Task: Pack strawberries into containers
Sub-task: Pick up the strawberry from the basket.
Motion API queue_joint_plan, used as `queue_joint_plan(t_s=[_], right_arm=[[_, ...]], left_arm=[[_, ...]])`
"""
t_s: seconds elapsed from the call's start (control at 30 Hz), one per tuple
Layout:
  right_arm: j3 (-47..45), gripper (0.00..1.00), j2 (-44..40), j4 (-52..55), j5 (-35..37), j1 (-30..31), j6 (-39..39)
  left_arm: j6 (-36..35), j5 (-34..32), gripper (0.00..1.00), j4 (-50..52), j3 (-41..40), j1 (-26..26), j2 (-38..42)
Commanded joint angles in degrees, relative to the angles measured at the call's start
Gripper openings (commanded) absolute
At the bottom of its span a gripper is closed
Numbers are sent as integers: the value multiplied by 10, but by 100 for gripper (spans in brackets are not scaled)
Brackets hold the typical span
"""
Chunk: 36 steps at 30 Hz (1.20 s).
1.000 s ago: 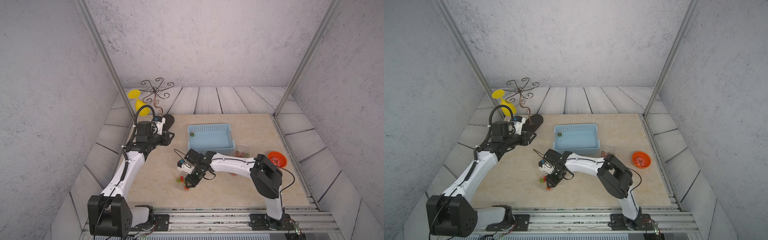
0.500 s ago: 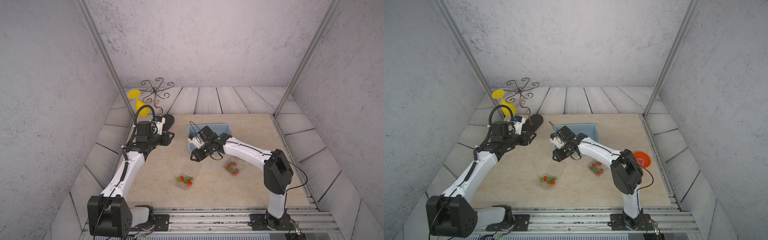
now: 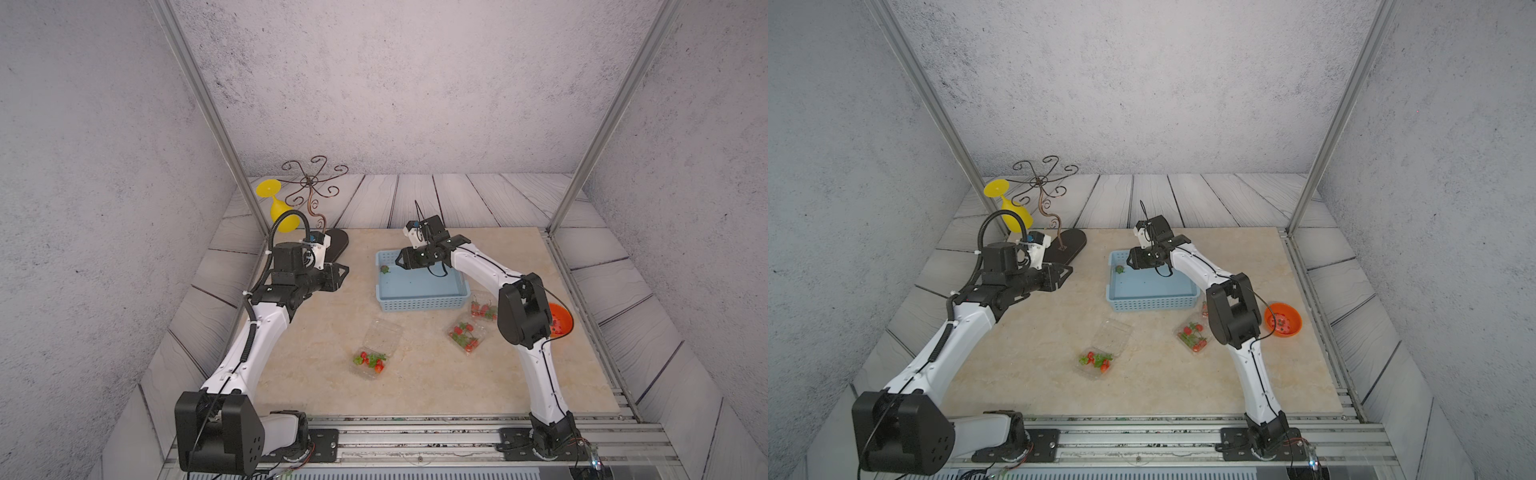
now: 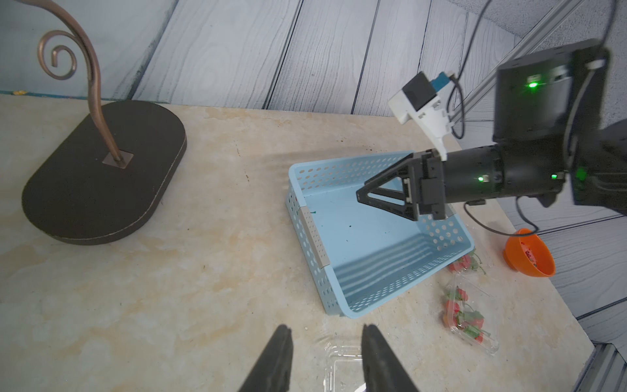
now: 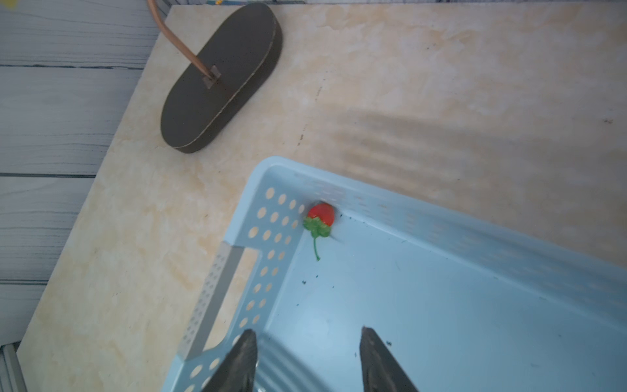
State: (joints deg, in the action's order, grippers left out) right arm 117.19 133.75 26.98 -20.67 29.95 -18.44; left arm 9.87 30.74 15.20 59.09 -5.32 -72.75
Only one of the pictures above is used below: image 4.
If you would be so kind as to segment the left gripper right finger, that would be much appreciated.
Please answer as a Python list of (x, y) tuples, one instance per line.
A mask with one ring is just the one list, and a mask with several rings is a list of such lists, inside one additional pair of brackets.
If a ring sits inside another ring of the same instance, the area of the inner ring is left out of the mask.
[(367, 392), (419, 391), (376, 325), (363, 326), (361, 350)]

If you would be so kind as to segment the strawberries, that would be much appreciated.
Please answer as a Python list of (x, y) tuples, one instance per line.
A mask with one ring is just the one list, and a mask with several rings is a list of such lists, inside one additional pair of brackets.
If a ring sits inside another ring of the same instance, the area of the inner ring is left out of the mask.
[(463, 288), (455, 286), (451, 289), (443, 308), (443, 322), (454, 332), (478, 344), (485, 343), (491, 337), (491, 333), (483, 328), (485, 317), (471, 305), (469, 294)]

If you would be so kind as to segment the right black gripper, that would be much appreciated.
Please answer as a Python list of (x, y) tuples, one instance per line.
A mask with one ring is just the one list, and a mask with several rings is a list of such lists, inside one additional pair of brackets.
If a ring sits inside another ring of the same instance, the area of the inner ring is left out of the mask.
[(445, 204), (506, 197), (547, 198), (563, 189), (563, 160), (550, 146), (496, 144), (449, 153), (411, 153), (367, 180), (357, 201), (418, 221), (443, 218)]

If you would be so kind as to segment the light blue plastic basket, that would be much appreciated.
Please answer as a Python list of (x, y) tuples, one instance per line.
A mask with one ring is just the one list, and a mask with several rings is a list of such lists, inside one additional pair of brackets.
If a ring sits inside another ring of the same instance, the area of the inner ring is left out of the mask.
[(328, 315), (359, 318), (475, 249), (451, 207), (418, 221), (359, 203), (364, 182), (407, 152), (296, 163), (286, 206)]

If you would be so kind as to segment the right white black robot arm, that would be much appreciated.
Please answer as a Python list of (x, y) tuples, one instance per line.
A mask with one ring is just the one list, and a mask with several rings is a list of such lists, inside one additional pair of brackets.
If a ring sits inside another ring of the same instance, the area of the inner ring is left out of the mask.
[(417, 220), (445, 217), (447, 204), (530, 197), (548, 207), (564, 186), (574, 204), (626, 211), (626, 123), (601, 128), (609, 52), (590, 39), (519, 57), (496, 72), (492, 144), (447, 152), (452, 130), (435, 82), (417, 74), (391, 100), (433, 148), (366, 180), (361, 204)]

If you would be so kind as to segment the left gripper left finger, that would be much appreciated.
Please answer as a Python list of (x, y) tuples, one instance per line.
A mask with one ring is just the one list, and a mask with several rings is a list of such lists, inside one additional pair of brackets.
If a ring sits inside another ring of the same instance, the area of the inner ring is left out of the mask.
[(238, 391), (289, 391), (293, 351), (292, 330), (287, 325), (281, 324), (274, 331)]

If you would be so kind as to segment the clear clamshell container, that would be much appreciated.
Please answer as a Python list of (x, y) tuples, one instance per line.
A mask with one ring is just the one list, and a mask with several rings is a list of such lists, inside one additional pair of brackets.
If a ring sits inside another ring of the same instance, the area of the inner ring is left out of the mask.
[(315, 348), (320, 391), (367, 391), (360, 337), (327, 335), (316, 341)]
[(454, 334), (490, 355), (500, 349), (501, 319), (495, 297), (463, 275), (455, 275), (443, 290), (443, 322)]
[(486, 274), (483, 261), (480, 256), (472, 251), (447, 266), (447, 270), (454, 274)]

